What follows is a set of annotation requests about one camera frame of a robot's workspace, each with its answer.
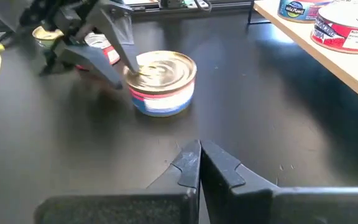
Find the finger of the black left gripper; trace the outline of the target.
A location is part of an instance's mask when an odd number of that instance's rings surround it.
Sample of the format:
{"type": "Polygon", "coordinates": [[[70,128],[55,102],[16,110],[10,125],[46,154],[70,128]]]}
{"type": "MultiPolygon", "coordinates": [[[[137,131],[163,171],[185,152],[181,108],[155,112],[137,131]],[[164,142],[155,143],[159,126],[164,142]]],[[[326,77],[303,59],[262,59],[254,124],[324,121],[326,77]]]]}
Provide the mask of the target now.
{"type": "Polygon", "coordinates": [[[129,6],[93,6],[87,22],[105,35],[132,73],[139,71],[129,6]]]}
{"type": "Polygon", "coordinates": [[[56,56],[58,61],[81,65],[108,82],[114,89],[122,89],[120,74],[112,67],[101,49],[87,45],[64,45],[56,47],[56,56]]]}

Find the black metal table frame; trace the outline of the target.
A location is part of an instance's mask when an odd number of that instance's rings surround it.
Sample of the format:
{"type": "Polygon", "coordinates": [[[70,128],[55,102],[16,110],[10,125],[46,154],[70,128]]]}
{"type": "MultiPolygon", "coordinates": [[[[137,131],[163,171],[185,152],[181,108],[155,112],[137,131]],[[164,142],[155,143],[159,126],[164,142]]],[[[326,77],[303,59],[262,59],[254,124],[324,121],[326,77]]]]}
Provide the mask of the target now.
{"type": "Polygon", "coordinates": [[[182,22],[243,14],[247,24],[266,24],[257,18],[256,0],[124,0],[135,22],[182,22]]]}

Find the black table mat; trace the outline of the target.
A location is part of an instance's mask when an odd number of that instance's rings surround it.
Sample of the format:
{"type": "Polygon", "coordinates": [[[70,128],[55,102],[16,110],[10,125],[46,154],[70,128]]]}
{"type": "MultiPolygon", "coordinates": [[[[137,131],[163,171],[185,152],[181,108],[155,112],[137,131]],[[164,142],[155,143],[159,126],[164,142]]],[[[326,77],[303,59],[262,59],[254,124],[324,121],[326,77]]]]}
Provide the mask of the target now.
{"type": "Polygon", "coordinates": [[[31,36],[3,52],[0,224],[32,224],[52,195],[144,188],[194,139],[279,186],[358,186],[358,95],[274,25],[246,17],[134,24],[141,52],[197,64],[192,104],[169,118],[145,116],[126,90],[74,71],[41,77],[31,36]]]}

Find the silver-lid red-label tuna can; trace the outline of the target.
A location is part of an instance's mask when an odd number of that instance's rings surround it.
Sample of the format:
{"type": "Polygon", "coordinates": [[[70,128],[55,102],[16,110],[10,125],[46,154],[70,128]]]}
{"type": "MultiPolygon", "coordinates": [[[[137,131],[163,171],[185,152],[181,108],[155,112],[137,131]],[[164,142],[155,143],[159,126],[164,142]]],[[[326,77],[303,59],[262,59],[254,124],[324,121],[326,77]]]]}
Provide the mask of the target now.
{"type": "Polygon", "coordinates": [[[358,5],[333,2],[319,9],[311,40],[327,49],[358,54],[358,5]]]}
{"type": "Polygon", "coordinates": [[[94,32],[90,32],[85,37],[85,42],[90,47],[96,47],[98,49],[101,49],[111,65],[116,64],[120,60],[119,54],[109,43],[104,34],[95,34],[94,32]]]}

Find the gold-lid green-label tuna can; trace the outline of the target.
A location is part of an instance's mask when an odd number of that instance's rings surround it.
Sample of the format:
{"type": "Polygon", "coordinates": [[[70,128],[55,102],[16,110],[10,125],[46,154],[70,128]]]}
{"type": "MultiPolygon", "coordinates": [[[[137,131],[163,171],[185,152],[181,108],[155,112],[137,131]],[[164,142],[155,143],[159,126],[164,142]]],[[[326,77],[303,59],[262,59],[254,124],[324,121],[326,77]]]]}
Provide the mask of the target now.
{"type": "Polygon", "coordinates": [[[41,47],[49,49],[58,37],[63,36],[63,32],[59,29],[46,31],[42,26],[38,26],[32,31],[32,36],[41,47]]]}

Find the silver-lid blue-label tuna can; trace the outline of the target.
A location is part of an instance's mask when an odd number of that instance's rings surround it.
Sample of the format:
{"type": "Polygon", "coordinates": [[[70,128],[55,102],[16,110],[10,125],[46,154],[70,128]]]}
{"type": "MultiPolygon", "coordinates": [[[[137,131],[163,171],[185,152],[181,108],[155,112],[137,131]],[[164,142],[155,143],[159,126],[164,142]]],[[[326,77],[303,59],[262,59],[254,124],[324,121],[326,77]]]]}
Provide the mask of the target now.
{"type": "Polygon", "coordinates": [[[280,0],[278,15],[288,21],[311,23],[314,22],[320,8],[333,0],[280,0]]]}

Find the gold-lid blue-label tuna can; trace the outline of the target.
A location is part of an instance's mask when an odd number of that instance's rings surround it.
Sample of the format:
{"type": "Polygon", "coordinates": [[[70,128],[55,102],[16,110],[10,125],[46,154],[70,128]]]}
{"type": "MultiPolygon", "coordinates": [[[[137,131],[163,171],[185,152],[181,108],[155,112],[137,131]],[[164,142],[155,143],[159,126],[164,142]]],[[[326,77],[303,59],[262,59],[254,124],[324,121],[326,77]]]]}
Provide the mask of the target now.
{"type": "Polygon", "coordinates": [[[167,117],[189,106],[197,73],[193,59],[179,52],[158,50],[138,55],[137,61],[137,74],[123,69],[136,109],[148,116],[167,117]]]}

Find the light wooden shelf board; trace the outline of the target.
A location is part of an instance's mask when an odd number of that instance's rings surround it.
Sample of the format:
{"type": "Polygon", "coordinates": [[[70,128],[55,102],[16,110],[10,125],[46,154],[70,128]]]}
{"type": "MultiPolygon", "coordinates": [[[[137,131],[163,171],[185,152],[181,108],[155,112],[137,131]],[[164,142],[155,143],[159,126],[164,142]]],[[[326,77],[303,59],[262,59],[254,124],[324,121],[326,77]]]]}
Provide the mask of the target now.
{"type": "Polygon", "coordinates": [[[336,52],[316,44],[311,39],[314,25],[282,19],[277,14],[278,5],[279,0],[261,0],[254,3],[254,9],[358,94],[358,54],[336,52]]]}

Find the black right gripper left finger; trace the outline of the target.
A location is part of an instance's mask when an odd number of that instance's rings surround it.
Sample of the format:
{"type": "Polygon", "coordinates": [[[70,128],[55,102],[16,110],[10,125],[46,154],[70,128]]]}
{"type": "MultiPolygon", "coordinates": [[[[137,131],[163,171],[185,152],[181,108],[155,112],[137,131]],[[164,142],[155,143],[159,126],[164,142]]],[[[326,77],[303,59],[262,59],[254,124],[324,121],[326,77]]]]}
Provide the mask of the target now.
{"type": "Polygon", "coordinates": [[[201,143],[189,142],[147,188],[108,195],[59,195],[34,224],[199,224],[201,143]]]}

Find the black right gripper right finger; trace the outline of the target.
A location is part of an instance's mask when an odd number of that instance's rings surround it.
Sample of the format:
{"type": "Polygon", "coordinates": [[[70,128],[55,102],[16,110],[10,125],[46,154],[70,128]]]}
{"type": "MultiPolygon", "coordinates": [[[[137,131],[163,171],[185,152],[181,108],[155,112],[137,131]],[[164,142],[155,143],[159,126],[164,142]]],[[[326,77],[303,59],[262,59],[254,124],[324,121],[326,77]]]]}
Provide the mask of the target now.
{"type": "Polygon", "coordinates": [[[278,187],[213,142],[201,142],[212,224],[358,224],[358,187],[278,187]]]}

